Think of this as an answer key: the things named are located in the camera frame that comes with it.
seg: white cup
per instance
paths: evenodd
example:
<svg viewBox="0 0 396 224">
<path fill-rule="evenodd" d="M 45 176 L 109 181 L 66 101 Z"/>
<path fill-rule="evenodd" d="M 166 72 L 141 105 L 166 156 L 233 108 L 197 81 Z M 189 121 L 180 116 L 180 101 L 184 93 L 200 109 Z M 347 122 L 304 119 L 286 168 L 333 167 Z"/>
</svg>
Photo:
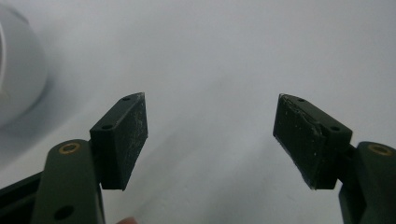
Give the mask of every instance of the white cup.
<svg viewBox="0 0 396 224">
<path fill-rule="evenodd" d="M 35 102 L 46 79 L 44 51 L 28 21 L 0 4 L 0 126 Z"/>
</svg>

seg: gray surface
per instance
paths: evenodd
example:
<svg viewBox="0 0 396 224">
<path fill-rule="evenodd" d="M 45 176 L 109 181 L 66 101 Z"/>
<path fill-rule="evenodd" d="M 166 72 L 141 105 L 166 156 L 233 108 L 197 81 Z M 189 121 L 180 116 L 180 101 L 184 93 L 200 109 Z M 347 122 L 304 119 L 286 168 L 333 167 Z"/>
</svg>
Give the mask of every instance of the gray surface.
<svg viewBox="0 0 396 224">
<path fill-rule="evenodd" d="M 50 79 L 0 130 L 0 187 L 144 91 L 149 137 L 107 223 L 342 223 L 337 190 L 311 191 L 272 136 L 277 96 L 301 96 L 396 147 L 393 1 L 12 1 Z"/>
</svg>

